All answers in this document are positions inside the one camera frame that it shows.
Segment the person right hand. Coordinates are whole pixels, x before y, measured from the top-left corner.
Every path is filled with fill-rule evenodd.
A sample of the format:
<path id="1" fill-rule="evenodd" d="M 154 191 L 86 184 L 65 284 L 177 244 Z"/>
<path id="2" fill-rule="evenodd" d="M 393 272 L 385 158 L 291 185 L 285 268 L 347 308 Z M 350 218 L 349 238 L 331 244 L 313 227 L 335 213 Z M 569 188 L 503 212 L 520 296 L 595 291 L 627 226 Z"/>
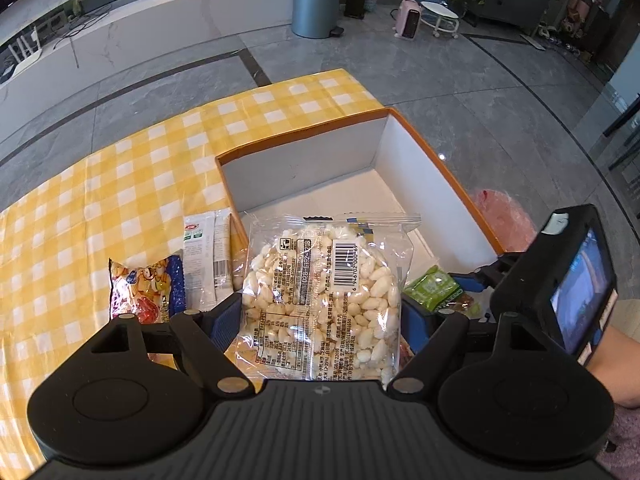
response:
<path id="1" fill-rule="evenodd" d="M 624 408 L 640 403 L 640 344 L 610 325 L 605 330 L 587 370 L 608 389 L 614 402 Z"/>

